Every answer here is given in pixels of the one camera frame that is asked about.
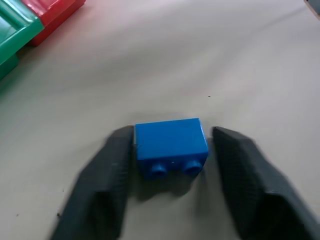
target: plastic block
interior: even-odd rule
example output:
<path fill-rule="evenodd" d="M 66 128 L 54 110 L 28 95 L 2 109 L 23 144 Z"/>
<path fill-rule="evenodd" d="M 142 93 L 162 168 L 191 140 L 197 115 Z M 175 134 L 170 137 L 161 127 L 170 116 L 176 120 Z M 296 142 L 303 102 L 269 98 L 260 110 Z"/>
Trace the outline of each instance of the plastic block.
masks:
<path fill-rule="evenodd" d="M 38 46 L 64 21 L 66 21 L 85 0 L 22 0 L 41 20 L 44 30 L 29 44 Z"/>
<path fill-rule="evenodd" d="M 316 14 L 320 15 L 320 0 L 306 0 L 306 1 L 314 9 Z"/>
<path fill-rule="evenodd" d="M 24 4 L 0 1 L 0 79 L 18 63 L 16 52 L 44 28 Z"/>
<path fill-rule="evenodd" d="M 7 61 L 0 65 L 0 80 L 3 79 L 8 73 L 18 65 L 18 58 L 14 54 Z"/>
<path fill-rule="evenodd" d="M 147 179 L 165 177 L 168 171 L 197 175 L 208 156 L 198 118 L 137 124 L 135 139 L 137 166 Z"/>
<path fill-rule="evenodd" d="M 128 197 L 134 128 L 113 132 L 79 174 L 51 240 L 114 240 Z"/>
<path fill-rule="evenodd" d="M 213 128 L 223 193 L 243 240 L 320 240 L 320 226 L 248 137 Z"/>

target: blue plastic block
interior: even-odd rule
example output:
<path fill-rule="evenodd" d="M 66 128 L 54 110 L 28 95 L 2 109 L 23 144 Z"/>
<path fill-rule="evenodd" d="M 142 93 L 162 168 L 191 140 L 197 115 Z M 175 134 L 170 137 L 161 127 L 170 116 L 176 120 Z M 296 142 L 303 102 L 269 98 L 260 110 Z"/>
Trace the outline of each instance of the blue plastic block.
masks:
<path fill-rule="evenodd" d="M 169 171 L 197 175 L 208 157 L 199 118 L 137 124 L 135 139 L 137 166 L 147 179 Z"/>

